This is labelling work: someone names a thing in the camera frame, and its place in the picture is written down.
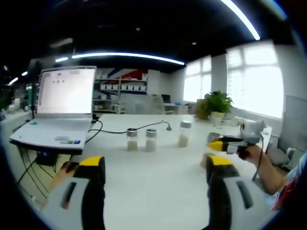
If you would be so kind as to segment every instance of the green leaves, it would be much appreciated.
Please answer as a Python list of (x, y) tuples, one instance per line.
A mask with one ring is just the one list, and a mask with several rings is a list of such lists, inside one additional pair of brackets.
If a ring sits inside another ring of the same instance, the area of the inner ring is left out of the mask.
[(232, 99), (228, 97), (227, 93), (221, 91), (215, 91), (205, 95), (207, 100), (206, 111), (208, 114), (211, 112), (219, 112), (228, 114), (231, 112)]

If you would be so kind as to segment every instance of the hand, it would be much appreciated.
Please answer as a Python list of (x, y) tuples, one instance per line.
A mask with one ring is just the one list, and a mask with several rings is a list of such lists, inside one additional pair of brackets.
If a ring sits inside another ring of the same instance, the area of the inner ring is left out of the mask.
[[(248, 146), (246, 151), (249, 152), (249, 156), (246, 158), (246, 161), (254, 164), (256, 167), (259, 164), (259, 158), (261, 155), (261, 148), (258, 145)], [(262, 153), (261, 162), (267, 159), (267, 155)]]

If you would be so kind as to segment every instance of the jar lid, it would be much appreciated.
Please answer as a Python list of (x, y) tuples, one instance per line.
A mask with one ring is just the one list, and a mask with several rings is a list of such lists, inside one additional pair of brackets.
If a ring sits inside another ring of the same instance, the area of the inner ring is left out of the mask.
[(190, 121), (181, 121), (180, 122), (180, 127), (182, 127), (182, 128), (191, 128), (192, 127), (192, 122), (190, 122)]
[(128, 128), (127, 129), (127, 136), (128, 137), (137, 137), (138, 136), (138, 130), (136, 128)]
[(155, 138), (157, 136), (158, 131), (156, 129), (148, 129), (146, 130), (146, 136), (149, 138)]

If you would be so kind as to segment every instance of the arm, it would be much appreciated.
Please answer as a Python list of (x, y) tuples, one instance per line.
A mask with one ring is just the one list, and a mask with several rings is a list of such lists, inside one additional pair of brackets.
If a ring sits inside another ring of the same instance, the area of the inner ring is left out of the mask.
[[(249, 146), (247, 151), (250, 156), (246, 160), (258, 167), (261, 148), (258, 146)], [(286, 177), (283, 177), (277, 172), (265, 153), (262, 154), (258, 175), (264, 185), (265, 191), (271, 195), (281, 189), (286, 182)]]

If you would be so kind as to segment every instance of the laptop screen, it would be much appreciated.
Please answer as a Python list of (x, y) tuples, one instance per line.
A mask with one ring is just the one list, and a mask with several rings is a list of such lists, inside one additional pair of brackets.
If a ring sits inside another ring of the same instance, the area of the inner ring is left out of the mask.
[(37, 101), (38, 114), (92, 113), (96, 69), (43, 72)]

